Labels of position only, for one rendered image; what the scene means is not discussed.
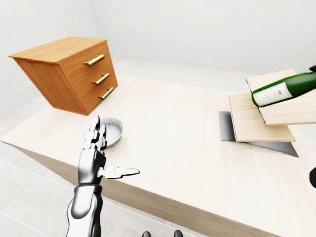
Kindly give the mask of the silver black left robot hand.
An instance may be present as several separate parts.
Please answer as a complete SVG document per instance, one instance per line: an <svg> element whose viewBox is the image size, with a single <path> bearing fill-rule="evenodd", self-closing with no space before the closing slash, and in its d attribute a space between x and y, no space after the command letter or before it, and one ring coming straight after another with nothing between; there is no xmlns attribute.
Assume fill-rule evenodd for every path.
<svg viewBox="0 0 316 237"><path fill-rule="evenodd" d="M79 184L100 184L101 179L120 179L124 176L139 174L136 168L106 167L103 150L107 147L106 127L100 117L94 115L84 134L84 146L79 158Z"/></svg>

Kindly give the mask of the green wine bottle white label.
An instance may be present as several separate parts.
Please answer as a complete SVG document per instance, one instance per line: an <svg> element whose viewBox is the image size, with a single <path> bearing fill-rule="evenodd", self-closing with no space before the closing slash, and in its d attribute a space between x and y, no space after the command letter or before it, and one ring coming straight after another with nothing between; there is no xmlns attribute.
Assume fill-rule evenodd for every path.
<svg viewBox="0 0 316 237"><path fill-rule="evenodd" d="M316 72L301 73L286 77L260 87L252 92L252 102L265 107L290 100L316 89Z"/></svg>

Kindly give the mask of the pale wood wine rack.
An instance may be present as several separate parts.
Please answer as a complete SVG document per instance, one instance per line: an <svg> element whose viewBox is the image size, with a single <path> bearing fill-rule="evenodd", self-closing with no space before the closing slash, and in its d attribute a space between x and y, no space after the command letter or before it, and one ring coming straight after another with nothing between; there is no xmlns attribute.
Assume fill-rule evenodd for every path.
<svg viewBox="0 0 316 237"><path fill-rule="evenodd" d="M220 111L221 140L244 142L297 156L291 124L316 123L316 89L274 105L257 108L251 92L229 95L230 111Z"/></svg>

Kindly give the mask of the grey patterned bowl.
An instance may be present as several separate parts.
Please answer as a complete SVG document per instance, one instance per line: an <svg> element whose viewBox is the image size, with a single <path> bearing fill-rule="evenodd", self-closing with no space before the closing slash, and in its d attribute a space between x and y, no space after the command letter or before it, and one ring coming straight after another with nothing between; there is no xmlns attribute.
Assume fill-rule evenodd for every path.
<svg viewBox="0 0 316 237"><path fill-rule="evenodd" d="M106 127L106 148L111 148L115 146L122 137L123 124L117 118L106 117L101 118L101 124Z"/></svg>

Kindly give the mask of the wooden drawer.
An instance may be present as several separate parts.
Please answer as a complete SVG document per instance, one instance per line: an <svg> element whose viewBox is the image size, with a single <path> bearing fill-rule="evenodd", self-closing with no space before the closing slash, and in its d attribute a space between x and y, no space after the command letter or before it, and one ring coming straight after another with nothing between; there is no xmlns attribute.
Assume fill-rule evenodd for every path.
<svg viewBox="0 0 316 237"><path fill-rule="evenodd" d="M95 85L92 81L101 78L102 74L109 73L110 76L105 79L100 85ZM79 99L85 109L85 113L90 114L103 100L98 98L107 92L107 88L118 86L114 70L98 70L96 72L89 72L81 77L75 86Z"/></svg>
<svg viewBox="0 0 316 237"><path fill-rule="evenodd" d="M92 66L84 64L101 53L88 53L76 56L69 64L69 78L80 99L97 98L105 94L111 87L117 87L118 82L114 72L111 57L103 52L104 59Z"/></svg>
<svg viewBox="0 0 316 237"><path fill-rule="evenodd" d="M105 57L103 60L94 64L91 67L84 65L86 61L90 61L95 58L96 55L104 54ZM76 53L60 62L61 67L67 77L72 83L77 83L77 81L89 72L96 72L100 69L108 69L108 59L109 50L107 46L107 41L104 40L101 43L98 43L94 46L91 46L79 53Z"/></svg>

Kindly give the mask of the wooden cabinet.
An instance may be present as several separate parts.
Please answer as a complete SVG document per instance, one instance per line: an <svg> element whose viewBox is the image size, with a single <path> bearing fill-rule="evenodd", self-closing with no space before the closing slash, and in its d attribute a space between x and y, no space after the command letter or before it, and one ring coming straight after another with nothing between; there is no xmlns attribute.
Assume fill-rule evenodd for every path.
<svg viewBox="0 0 316 237"><path fill-rule="evenodd" d="M54 108L87 115L60 62L105 39L68 37L11 55Z"/></svg>

